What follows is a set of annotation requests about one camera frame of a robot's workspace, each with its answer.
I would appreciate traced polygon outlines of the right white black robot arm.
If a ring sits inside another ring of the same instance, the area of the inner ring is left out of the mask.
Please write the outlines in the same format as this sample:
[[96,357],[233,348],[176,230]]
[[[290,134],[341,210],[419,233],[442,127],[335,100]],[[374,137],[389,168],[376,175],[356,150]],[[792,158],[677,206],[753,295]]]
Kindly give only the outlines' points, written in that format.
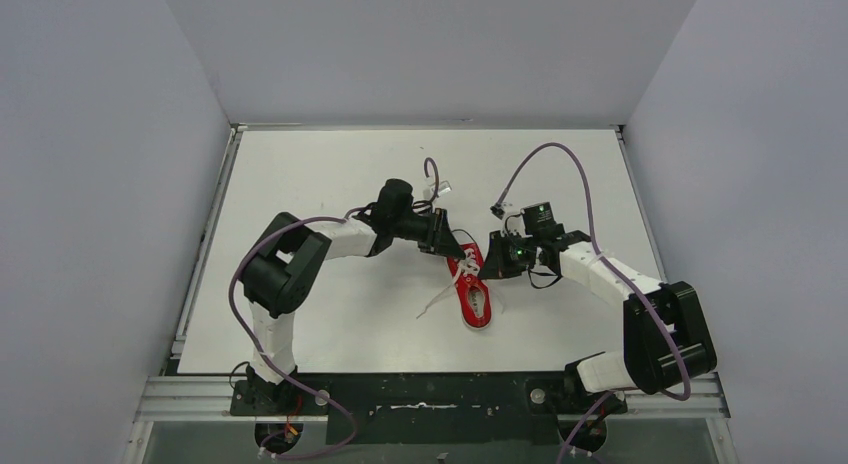
[[717,355],[695,289],[684,281],[663,282],[605,255],[593,238],[568,231],[549,203],[516,210],[495,204],[491,213],[501,227],[489,235],[482,280],[531,275],[544,267],[555,282],[584,286],[622,315],[622,344],[566,367],[562,395],[571,408],[590,409],[602,392],[638,389],[685,392],[694,377],[717,366]]

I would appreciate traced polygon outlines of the red sneaker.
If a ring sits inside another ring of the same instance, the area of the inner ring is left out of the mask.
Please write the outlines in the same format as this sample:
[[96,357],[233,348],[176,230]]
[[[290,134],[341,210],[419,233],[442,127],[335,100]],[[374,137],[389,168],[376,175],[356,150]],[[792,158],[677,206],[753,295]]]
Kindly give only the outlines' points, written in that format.
[[473,236],[464,229],[457,229],[460,245],[464,250],[462,259],[447,259],[452,277],[452,286],[456,291],[462,319],[472,330],[486,328],[492,319],[492,305],[488,287],[478,278],[483,264],[480,247]]

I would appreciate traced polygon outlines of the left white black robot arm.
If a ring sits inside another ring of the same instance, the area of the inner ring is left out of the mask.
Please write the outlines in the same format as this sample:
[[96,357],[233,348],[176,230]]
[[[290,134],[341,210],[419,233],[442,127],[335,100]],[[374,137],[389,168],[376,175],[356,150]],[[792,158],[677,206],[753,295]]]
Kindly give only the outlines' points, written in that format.
[[401,179],[387,180],[375,201],[342,218],[299,219],[289,212],[274,217],[238,264],[227,291],[230,310],[253,346],[245,395],[281,411],[297,392],[312,391],[294,376],[296,311],[326,261],[375,257],[397,239],[425,254],[464,256],[446,210],[414,200],[411,185]]

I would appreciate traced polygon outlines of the white shoelace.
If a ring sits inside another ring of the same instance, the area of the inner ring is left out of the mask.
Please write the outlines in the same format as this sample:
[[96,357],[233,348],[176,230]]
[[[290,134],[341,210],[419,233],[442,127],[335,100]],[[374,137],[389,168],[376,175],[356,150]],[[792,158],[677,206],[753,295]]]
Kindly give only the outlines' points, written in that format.
[[479,276],[483,264],[479,245],[466,243],[462,244],[461,248],[464,251],[462,259],[446,259],[452,277],[451,283],[434,296],[416,318],[420,319],[436,303],[453,296],[460,304],[460,315],[465,325],[473,330],[481,330],[486,328],[493,318],[493,300],[503,300],[503,297],[496,288],[486,284]]

